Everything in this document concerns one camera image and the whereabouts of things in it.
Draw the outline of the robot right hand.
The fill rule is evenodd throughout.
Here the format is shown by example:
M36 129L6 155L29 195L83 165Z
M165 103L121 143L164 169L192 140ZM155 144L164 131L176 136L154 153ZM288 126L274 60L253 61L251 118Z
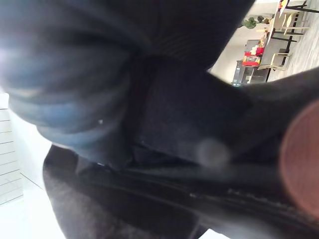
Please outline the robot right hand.
M113 168L196 163L251 106L210 75L251 0L3 0L0 85L52 143Z

